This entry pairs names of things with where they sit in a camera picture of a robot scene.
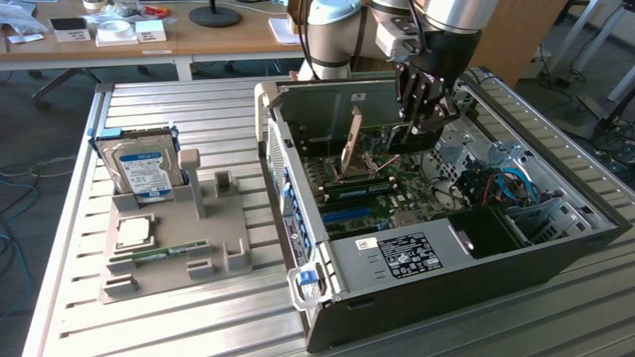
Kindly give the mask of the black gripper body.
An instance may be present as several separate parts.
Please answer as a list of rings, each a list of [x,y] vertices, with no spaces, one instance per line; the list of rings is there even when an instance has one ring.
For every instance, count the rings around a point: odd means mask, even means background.
[[[455,85],[467,69],[480,39],[480,30],[473,33],[444,30],[420,33],[407,40],[408,64],[417,67],[421,73],[441,77]]]

